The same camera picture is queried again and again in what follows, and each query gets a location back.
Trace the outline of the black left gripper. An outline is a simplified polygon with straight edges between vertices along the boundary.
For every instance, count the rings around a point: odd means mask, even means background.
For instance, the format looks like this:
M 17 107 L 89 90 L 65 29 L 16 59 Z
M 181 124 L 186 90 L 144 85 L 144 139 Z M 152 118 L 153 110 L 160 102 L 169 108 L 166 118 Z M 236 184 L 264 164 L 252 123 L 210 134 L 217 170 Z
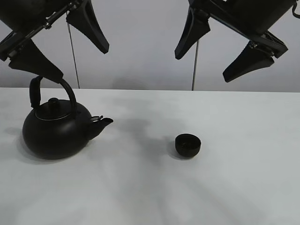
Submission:
M 63 8 L 70 9 L 67 23 L 85 35 L 102 53 L 108 53 L 109 43 L 99 26 L 91 0 L 2 0 L 0 20 L 13 32 L 26 33 Z M 43 55 L 32 40 L 27 41 L 10 59 L 9 67 L 55 83 L 63 79 L 63 72 Z

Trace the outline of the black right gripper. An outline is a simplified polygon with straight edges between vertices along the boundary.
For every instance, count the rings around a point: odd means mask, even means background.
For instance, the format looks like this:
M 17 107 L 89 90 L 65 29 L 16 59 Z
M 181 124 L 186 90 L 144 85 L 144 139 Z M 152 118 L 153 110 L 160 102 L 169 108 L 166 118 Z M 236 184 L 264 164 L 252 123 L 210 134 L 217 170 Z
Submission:
M 190 0 L 185 27 L 174 51 L 175 58 L 180 60 L 193 44 L 210 32 L 208 20 L 213 18 L 250 40 L 223 72 L 225 82 L 268 68 L 274 64 L 268 52 L 279 58 L 288 50 L 268 29 L 295 5 L 294 0 Z

